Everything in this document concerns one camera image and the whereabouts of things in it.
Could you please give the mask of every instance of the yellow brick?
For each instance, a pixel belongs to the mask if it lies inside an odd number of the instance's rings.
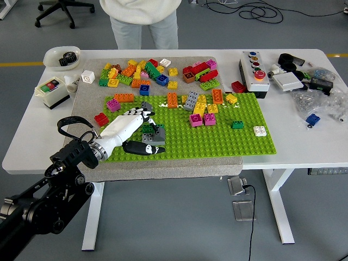
[[[119,71],[116,68],[112,68],[108,73],[108,78],[115,79],[118,74],[119,74]]]
[[[203,117],[205,109],[206,105],[204,103],[197,102],[193,114],[200,114],[200,116]]]
[[[197,102],[207,104],[207,98],[205,95],[199,95]]]
[[[140,72],[135,72],[133,78],[136,80],[140,80]]]
[[[169,68],[168,69],[169,76],[178,76],[178,69],[177,68]]]
[[[178,88],[178,82],[175,82],[173,80],[170,80],[168,82],[168,89],[170,90],[176,90]]]
[[[104,69],[111,69],[112,65],[110,63],[107,63]]]
[[[158,67],[156,67],[156,69],[160,72],[163,73],[164,72],[164,67],[159,65]]]
[[[182,105],[185,105],[185,102],[186,102],[186,100],[187,100],[187,97],[188,97],[188,95],[182,95],[182,96],[181,96],[181,104],[182,104]]]
[[[237,102],[237,97],[233,96],[232,94],[229,94],[226,96],[226,101],[230,104],[235,104]]]
[[[138,65],[138,62],[137,62],[137,61],[134,61],[134,60],[129,60],[129,61],[128,61],[128,65],[137,66],[137,65]]]
[[[142,60],[140,63],[138,63],[138,65],[140,66],[140,68],[141,68],[142,70],[144,70],[144,69],[145,69],[146,62],[145,62],[144,60]]]
[[[108,87],[114,87],[116,88],[119,84],[119,80],[118,79],[109,79],[108,82]]]
[[[218,105],[217,104],[208,104],[207,105],[208,113],[218,113]]]

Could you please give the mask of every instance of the white bowl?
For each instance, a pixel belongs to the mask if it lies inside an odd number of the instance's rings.
[[[59,59],[63,58],[63,54],[67,52],[74,52],[77,60],[67,66],[60,66]],[[48,50],[43,58],[43,64],[54,71],[67,71],[75,68],[80,62],[81,50],[76,46],[60,46]]]

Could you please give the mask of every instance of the gray floor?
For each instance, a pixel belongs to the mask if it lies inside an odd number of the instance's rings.
[[[89,2],[96,6],[94,14],[84,8],[70,9],[76,24],[72,30],[61,11],[42,20],[41,28],[34,27],[40,14],[38,1],[18,0],[0,21],[0,63],[42,61],[46,51],[56,46],[116,49],[108,16],[97,0]],[[269,3],[309,14],[335,13],[344,8],[343,1]],[[348,15],[283,14],[282,23],[266,24],[242,20],[237,14],[217,14],[183,0],[177,11],[179,47],[348,52]],[[144,49],[153,48],[146,29],[143,39]],[[348,58],[330,61],[348,84]],[[43,70],[43,66],[0,67],[1,161]],[[307,176],[307,170],[299,169],[282,186],[296,242],[293,245],[281,244],[262,173],[243,171],[241,176],[257,191],[252,260],[338,260],[348,253],[348,176]],[[40,178],[9,175],[0,169],[0,198],[18,194]],[[17,260],[247,260],[251,223],[236,222],[232,201],[240,199],[229,194],[226,179],[109,182],[105,186],[96,251],[80,251],[86,204],[62,234],[36,236]]]

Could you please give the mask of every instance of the green baseplate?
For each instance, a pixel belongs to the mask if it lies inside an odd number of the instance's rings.
[[[138,156],[124,153],[122,147],[114,149],[112,155],[106,160],[114,161],[140,161],[140,160],[168,160],[192,159],[232,156],[256,156],[276,154],[270,132],[263,118],[261,109],[253,93],[233,94],[237,97],[236,104],[225,102],[217,105],[219,113],[215,114],[216,125],[192,127],[189,116],[192,114],[179,105],[177,109],[168,109],[166,96],[135,96],[134,103],[121,103],[121,109],[114,113],[106,107],[106,102],[113,97],[106,97],[104,113],[111,122],[117,116],[134,107],[141,107],[145,101],[152,105],[155,115],[152,116],[156,124],[165,127],[166,152],[151,156]],[[212,104],[211,95],[206,95],[207,104]],[[243,121],[243,129],[232,129],[233,121]],[[264,126],[267,136],[256,137],[254,126]],[[140,127],[129,140],[141,141],[142,128]]]

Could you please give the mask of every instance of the white sweater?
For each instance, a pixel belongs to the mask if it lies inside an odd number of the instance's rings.
[[[180,5],[181,0],[100,0],[105,13],[122,22],[157,23]]]

